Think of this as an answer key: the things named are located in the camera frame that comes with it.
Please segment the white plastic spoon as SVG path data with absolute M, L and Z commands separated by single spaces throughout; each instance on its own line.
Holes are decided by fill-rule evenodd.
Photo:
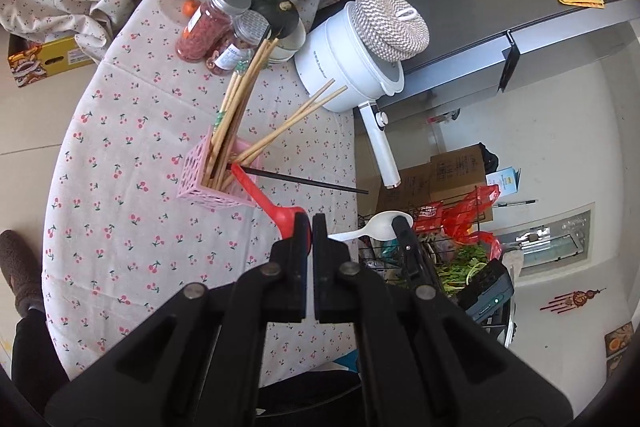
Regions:
M 409 213 L 399 210 L 386 210 L 374 215 L 361 229 L 330 234 L 329 239 L 346 243 L 353 239 L 369 236 L 371 239 L 380 242 L 391 241 L 396 237 L 393 229 L 393 221 L 396 218 L 404 218 L 410 227 L 413 226 L 413 217 L 411 217 Z

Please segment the red chinese knot decoration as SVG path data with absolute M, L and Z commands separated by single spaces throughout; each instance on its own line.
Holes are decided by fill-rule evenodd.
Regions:
M 589 301 L 602 294 L 604 288 L 588 289 L 588 291 L 571 291 L 553 297 L 548 303 L 540 308 L 540 311 L 548 311 L 555 314 L 563 314 L 584 307 Z

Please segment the dark green squash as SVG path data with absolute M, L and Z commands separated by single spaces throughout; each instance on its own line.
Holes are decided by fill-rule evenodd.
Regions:
M 252 0 L 250 8 L 265 17 L 271 35 L 279 39 L 291 35 L 299 22 L 297 8 L 290 0 Z

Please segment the white electric cooking pot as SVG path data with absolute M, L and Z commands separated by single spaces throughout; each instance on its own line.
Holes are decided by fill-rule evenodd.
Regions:
M 294 55 L 294 65 L 308 93 L 316 93 L 327 82 L 332 83 L 330 93 L 343 91 L 324 108 L 332 113 L 359 110 L 383 185 L 398 187 L 400 174 L 385 134 L 388 117 L 378 100 L 404 90 L 404 70 L 399 62 L 385 62 L 364 45 L 356 31 L 354 2 L 347 2 L 307 35 Z

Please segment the red plastic bag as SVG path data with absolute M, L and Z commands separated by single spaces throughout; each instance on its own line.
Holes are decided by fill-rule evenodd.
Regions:
M 480 222 L 480 216 L 497 202 L 500 188 L 497 184 L 474 187 L 460 202 L 446 206 L 443 202 L 430 202 L 416 210 L 413 231 L 416 234 L 442 232 L 459 245 L 485 244 L 489 247 L 488 259 L 499 259 L 502 247 L 497 237 L 486 231 L 472 232 L 472 225 Z

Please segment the pink perforated utensil basket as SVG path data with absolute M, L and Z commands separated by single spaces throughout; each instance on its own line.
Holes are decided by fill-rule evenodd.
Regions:
M 213 161 L 210 158 L 213 133 L 213 127 L 209 126 L 206 135 L 186 154 L 179 176 L 177 198 L 212 211 L 240 206 L 256 207 L 238 181 L 230 183 L 224 191 L 216 190 L 215 168 L 209 167 Z

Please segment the green-tipped wooden chopstick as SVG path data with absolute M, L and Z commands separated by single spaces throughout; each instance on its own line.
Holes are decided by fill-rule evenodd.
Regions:
M 238 106 L 241 102 L 241 98 L 243 96 L 243 92 L 245 90 L 245 86 L 248 81 L 248 73 L 250 72 L 250 68 L 253 66 L 253 62 L 249 60 L 244 60 L 239 62 L 236 69 L 241 75 L 241 81 L 236 88 L 235 94 L 231 99 L 231 104 L 227 110 L 226 116 L 224 116 L 224 120 L 218 127 L 215 129 L 214 134 L 212 135 L 212 150 L 210 151 L 210 160 L 212 161 L 212 166 L 216 165 L 217 156 L 222 147 L 222 143 L 224 143 L 224 139 L 226 139 L 228 130 L 230 128 L 231 121 L 238 110 Z

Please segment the jar of brown dried fruit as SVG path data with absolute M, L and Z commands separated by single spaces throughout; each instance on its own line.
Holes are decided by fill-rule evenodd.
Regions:
M 248 10 L 232 20 L 231 27 L 212 46 L 206 57 L 205 66 L 216 76 L 232 73 L 239 62 L 250 58 L 270 34 L 268 20 L 253 10 Z

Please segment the green vegetables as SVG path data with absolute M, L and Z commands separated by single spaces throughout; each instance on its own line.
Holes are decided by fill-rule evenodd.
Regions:
M 440 285 L 448 297 L 454 297 L 462 291 L 488 263 L 488 257 L 483 246 L 478 244 L 463 245 L 450 261 L 439 262 L 436 273 Z

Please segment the cherry print tablecloth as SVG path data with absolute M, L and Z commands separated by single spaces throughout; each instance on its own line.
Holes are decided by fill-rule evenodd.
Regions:
M 186 154 L 205 138 L 228 80 L 178 58 L 186 23 L 160 0 L 1 0 L 11 34 L 73 31 L 100 58 L 64 136 L 43 223 L 48 336 L 78 376 L 191 282 L 216 287 L 269 260 L 277 227 L 259 208 L 178 198 Z M 355 182 L 352 113 L 319 109 L 265 150 L 262 167 Z M 270 385 L 356 349 L 352 325 L 269 325 Z

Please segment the jar of red goji berries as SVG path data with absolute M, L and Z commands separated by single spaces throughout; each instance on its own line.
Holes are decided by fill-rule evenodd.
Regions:
M 176 42 L 176 53 L 185 62 L 196 63 L 248 10 L 250 0 L 205 0 L 191 16 Z

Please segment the red plastic spoon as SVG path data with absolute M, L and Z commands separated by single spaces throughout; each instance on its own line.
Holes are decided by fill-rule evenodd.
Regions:
M 232 164 L 230 167 L 232 176 L 244 188 L 244 191 L 250 195 L 254 202 L 267 213 L 271 221 L 277 225 L 282 239 L 290 239 L 295 231 L 295 219 L 300 213 L 306 213 L 302 207 L 282 207 L 274 205 L 273 202 L 264 194 L 262 190 L 250 179 L 248 174 L 239 165 Z

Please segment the brown fuzzy slipper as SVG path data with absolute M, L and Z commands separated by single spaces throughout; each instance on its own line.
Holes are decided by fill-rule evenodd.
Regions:
M 23 237 L 15 231 L 1 233 L 1 272 L 14 296 L 20 317 L 29 310 L 42 312 L 41 265 Z

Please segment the brown cardboard box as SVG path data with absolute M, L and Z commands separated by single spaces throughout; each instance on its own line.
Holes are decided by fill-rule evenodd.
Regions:
M 498 167 L 498 156 L 483 143 L 432 156 L 426 164 L 401 169 L 398 187 L 382 186 L 375 211 L 413 213 L 435 202 L 442 202 L 445 208 L 452 207 L 466 194 L 485 186 L 488 173 L 496 172 Z

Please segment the yellow printed cardboard box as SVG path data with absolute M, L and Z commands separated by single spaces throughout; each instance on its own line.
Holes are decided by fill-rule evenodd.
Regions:
M 16 35 L 9 38 L 8 64 L 19 88 L 90 63 L 92 58 L 77 45 L 74 37 L 47 43 Z

